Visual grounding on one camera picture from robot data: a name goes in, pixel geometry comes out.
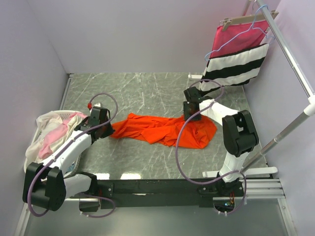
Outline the orange t-shirt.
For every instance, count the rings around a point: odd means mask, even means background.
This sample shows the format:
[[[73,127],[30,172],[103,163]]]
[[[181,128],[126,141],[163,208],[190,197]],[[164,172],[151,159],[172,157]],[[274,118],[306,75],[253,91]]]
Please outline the orange t-shirt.
[[[183,128],[184,117],[165,118],[155,116],[139,116],[130,113],[127,119],[114,123],[114,139],[131,138],[149,144],[159,143],[175,146],[177,137]],[[215,124],[205,116],[201,120],[190,121],[182,132],[179,147],[203,149],[213,139],[217,131]]]

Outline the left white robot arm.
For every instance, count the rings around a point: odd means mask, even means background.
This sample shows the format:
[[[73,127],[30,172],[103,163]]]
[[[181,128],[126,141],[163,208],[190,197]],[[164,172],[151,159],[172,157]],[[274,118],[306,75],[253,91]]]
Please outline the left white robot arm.
[[[96,175],[86,172],[69,178],[64,175],[83,151],[98,139],[114,133],[110,123],[112,119],[108,109],[92,107],[90,115],[75,127],[68,140],[56,152],[44,162],[32,162],[27,166],[22,199],[34,216],[40,216],[34,211],[34,206],[45,211],[56,211],[66,198],[80,193],[91,198],[98,193]]]

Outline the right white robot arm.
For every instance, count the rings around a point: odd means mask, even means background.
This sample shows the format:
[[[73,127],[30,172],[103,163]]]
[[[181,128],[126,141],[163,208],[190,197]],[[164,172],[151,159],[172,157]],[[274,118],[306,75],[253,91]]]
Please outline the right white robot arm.
[[[227,196],[233,191],[235,181],[248,154],[258,145],[259,138],[249,111],[228,108],[209,96],[202,96],[196,87],[184,91],[184,120],[199,121],[206,116],[222,126],[223,143],[227,151],[217,182],[216,191]]]

